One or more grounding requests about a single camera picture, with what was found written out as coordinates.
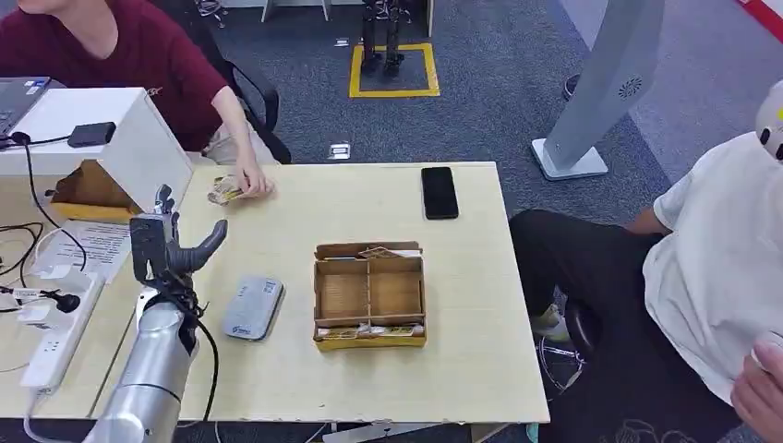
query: human hand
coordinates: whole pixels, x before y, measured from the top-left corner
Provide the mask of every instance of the human hand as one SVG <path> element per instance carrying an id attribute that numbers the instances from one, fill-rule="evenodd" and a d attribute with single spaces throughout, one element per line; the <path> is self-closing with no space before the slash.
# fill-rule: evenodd
<path id="1" fill-rule="evenodd" d="M 761 365 L 745 357 L 731 403 L 740 418 L 767 443 L 783 443 L 783 348 L 769 341 L 753 347 Z"/>
<path id="2" fill-rule="evenodd" d="M 253 198 L 270 194 L 274 183 L 261 171 L 256 156 L 240 154 L 236 159 L 236 180 L 242 195 L 238 198 Z"/>

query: red stripe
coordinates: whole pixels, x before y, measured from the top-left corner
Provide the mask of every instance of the red stripe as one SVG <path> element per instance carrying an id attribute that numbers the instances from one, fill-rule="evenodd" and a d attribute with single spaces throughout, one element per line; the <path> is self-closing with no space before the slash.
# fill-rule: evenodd
<path id="1" fill-rule="evenodd" d="M 765 28 L 772 32 L 780 42 L 783 42 L 783 18 L 777 12 L 767 6 L 763 0 L 746 0 L 747 3 L 739 1 L 750 15 L 754 16 Z"/>

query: red sweater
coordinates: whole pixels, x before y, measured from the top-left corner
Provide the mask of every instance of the red sweater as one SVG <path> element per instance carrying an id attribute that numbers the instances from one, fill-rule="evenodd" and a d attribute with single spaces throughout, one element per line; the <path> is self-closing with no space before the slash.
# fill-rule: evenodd
<path id="1" fill-rule="evenodd" d="M 54 17 L 20 10 L 0 22 L 0 77 L 51 77 L 69 88 L 142 87 L 185 150 L 202 150 L 221 124 L 211 106 L 225 79 L 185 32 L 146 0 L 109 2 L 119 29 L 97 60 Z"/>

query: person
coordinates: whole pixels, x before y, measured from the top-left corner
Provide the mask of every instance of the person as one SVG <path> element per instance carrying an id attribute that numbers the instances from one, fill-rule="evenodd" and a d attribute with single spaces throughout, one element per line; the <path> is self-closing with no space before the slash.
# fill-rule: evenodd
<path id="1" fill-rule="evenodd" d="M 275 160 L 234 92 L 147 0 L 18 0 L 0 22 L 0 77 L 36 76 L 69 88 L 143 87 L 184 150 L 236 165 L 243 197 L 273 188 L 259 162 Z"/>
<path id="2" fill-rule="evenodd" d="M 601 326 L 539 441 L 715 442 L 742 420 L 783 442 L 783 348 L 759 340 L 783 336 L 783 82 L 756 125 L 627 227 L 543 210 L 510 220 L 534 332 L 568 340 L 556 286 Z"/>

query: man in white t-shirt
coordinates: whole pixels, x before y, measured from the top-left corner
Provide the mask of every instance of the man in white t-shirt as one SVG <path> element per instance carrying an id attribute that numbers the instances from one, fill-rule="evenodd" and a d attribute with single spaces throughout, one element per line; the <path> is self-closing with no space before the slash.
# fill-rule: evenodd
<path id="1" fill-rule="evenodd" d="M 783 442 L 783 348 L 769 339 L 783 337 L 783 82 L 756 126 L 627 228 L 541 210 L 512 218 L 534 331 L 568 339 L 555 286 L 601 319 L 542 443 L 713 443 L 740 419 Z"/>

